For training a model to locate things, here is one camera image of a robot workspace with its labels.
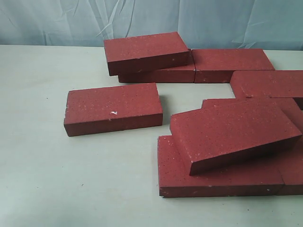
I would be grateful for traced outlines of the back left base brick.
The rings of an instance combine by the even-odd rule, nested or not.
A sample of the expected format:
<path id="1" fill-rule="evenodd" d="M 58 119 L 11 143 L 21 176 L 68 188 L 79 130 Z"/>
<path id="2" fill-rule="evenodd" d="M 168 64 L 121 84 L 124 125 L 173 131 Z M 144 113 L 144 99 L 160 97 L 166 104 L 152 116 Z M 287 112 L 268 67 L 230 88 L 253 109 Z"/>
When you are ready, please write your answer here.
<path id="1" fill-rule="evenodd" d="M 118 80 L 120 83 L 193 83 L 195 73 L 195 65 L 191 63 L 187 66 L 118 75 Z"/>

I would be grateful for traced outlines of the base brick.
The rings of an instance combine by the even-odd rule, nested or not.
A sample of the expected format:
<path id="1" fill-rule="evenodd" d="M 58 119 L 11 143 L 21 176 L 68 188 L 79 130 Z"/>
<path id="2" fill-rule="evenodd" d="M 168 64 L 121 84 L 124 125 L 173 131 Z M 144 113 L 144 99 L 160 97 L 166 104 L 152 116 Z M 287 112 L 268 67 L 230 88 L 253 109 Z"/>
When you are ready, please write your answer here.
<path id="1" fill-rule="evenodd" d="M 193 49 L 195 83 L 229 83 L 234 71 L 274 70 L 262 49 Z"/>
<path id="2" fill-rule="evenodd" d="M 193 83 L 195 73 L 195 65 L 191 63 L 187 66 L 118 75 L 118 80 L 120 83 Z"/>
<path id="3" fill-rule="evenodd" d="M 170 135 L 158 137 L 159 195 L 164 198 L 275 195 L 283 178 L 267 159 L 190 176 Z"/>
<path id="4" fill-rule="evenodd" d="M 284 181 L 278 196 L 303 194 L 303 140 L 300 139 L 292 150 L 281 153 L 277 167 Z"/>

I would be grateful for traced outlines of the back right base brick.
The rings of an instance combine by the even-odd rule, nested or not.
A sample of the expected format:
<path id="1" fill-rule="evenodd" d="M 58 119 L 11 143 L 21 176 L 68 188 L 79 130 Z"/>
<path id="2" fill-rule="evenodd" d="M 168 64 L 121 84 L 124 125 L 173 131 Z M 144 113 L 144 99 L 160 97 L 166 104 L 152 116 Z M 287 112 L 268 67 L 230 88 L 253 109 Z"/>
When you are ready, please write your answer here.
<path id="1" fill-rule="evenodd" d="M 234 71 L 274 70 L 262 49 L 193 49 L 195 83 L 229 83 Z"/>

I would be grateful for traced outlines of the front left base brick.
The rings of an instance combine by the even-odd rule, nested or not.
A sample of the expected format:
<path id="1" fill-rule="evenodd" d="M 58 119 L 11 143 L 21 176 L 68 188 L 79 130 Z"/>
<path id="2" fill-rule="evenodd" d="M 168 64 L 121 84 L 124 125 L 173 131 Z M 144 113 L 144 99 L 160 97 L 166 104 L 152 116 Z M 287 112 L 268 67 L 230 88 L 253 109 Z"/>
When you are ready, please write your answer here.
<path id="1" fill-rule="evenodd" d="M 267 159 L 190 176 L 170 135 L 158 137 L 159 195 L 164 198 L 275 195 L 283 178 Z"/>

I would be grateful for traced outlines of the middle row red brick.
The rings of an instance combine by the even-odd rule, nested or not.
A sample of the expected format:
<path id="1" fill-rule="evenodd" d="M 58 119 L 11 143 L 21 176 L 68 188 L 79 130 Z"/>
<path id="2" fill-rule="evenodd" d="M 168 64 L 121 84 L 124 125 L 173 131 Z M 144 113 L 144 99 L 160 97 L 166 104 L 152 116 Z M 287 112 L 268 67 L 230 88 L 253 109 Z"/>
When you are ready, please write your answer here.
<path id="1" fill-rule="evenodd" d="M 265 104 L 276 104 L 292 123 L 303 132 L 303 112 L 292 98 L 218 98 L 204 99 L 201 108 L 214 107 L 219 105 L 229 105 L 244 101 L 255 101 Z"/>

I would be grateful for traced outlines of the front right base brick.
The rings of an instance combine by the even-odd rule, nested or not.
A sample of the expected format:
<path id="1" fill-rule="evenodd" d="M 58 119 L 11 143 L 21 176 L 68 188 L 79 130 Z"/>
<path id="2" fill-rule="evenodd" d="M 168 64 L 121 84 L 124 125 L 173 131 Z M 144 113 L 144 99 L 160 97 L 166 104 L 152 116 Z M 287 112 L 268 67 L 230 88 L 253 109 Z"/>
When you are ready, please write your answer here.
<path id="1" fill-rule="evenodd" d="M 278 196 L 303 194 L 303 140 L 300 139 L 292 150 L 281 153 L 277 167 L 284 181 Z"/>

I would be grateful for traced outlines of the blue-grey backdrop cloth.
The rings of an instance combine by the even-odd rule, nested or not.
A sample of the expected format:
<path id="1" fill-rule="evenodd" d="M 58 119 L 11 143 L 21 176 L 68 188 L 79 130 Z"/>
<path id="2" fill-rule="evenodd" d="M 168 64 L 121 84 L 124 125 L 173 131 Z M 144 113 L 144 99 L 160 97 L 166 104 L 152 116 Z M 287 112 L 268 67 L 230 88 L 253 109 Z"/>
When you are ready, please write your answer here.
<path id="1" fill-rule="evenodd" d="M 302 50 L 300 0 L 3 0 L 1 44 L 101 47 L 177 31 L 189 48 Z"/>

